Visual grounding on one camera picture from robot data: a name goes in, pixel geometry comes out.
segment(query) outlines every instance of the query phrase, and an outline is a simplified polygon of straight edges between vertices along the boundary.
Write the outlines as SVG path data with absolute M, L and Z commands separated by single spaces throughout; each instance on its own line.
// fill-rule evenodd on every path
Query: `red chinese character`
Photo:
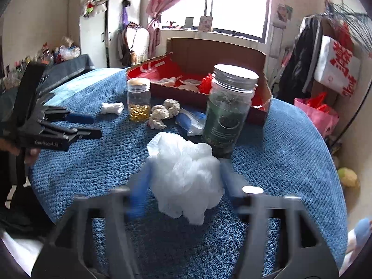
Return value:
M 334 42 L 333 50 L 336 53 L 336 58 L 331 59 L 330 62 L 337 69 L 341 70 L 345 77 L 349 74 L 349 69 L 347 68 L 350 63 L 350 59 L 353 56 L 346 48 L 342 47 L 339 42 Z
M 356 79 L 349 75 L 347 77 L 347 79 L 349 80 L 349 84 L 347 87 L 344 87 L 343 88 L 343 91 L 342 91 L 342 95 L 343 96 L 352 96 L 354 94 L 354 88 L 355 88 L 355 85 L 356 85 Z

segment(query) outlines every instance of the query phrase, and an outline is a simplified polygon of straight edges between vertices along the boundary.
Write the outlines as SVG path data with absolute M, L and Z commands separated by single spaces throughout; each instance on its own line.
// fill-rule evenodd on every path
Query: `pink bag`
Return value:
M 339 122 L 337 112 L 330 109 L 329 113 L 324 113 L 313 107 L 307 106 L 309 99 L 295 99 L 295 106 L 300 108 L 310 118 L 314 126 L 318 129 L 323 138 L 331 135 Z

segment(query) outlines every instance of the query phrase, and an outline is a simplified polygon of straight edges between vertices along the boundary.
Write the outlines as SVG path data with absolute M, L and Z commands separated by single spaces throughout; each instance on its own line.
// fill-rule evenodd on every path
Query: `blue knitted blanket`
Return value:
M 125 72 L 83 89 L 63 106 L 96 118 L 100 140 L 80 140 L 68 152 L 43 150 L 31 184 L 53 221 L 62 217 L 74 195 L 97 196 L 127 182 L 148 156 L 146 145 L 158 133 L 146 123 L 100 114 L 101 102 L 126 102 Z M 154 104 L 161 103 L 153 99 Z M 181 133 L 174 120 L 165 132 Z M 231 163 L 247 181 L 276 196 L 302 198 L 340 267 L 347 244 L 346 208 L 332 158 L 307 116 L 287 103 L 273 100 L 264 128 L 245 125 Z M 104 258 L 104 222 L 94 222 L 98 257 Z M 234 215 L 224 196 L 207 210 L 204 225 L 160 213 L 149 191 L 144 218 L 127 225 L 143 278 L 229 278 L 239 256 L 246 225 Z M 269 224 L 264 274 L 275 262 L 278 224 Z

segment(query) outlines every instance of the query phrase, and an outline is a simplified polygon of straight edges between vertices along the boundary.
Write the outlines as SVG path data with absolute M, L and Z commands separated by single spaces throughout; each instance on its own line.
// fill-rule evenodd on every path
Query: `jar label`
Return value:
M 233 150 L 246 117 L 246 112 L 229 111 L 208 101 L 203 139 L 213 148 L 213 154 L 221 155 Z

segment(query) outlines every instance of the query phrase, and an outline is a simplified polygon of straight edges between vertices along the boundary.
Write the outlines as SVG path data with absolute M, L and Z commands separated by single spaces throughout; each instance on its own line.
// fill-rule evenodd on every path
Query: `glass jar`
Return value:
M 146 78 L 132 78 L 127 81 L 126 89 L 129 119 L 134 122 L 148 120 L 151 112 L 150 80 Z
M 258 75 L 232 65 L 216 65 L 202 139 L 216 157 L 226 157 L 236 144 L 254 97 Z

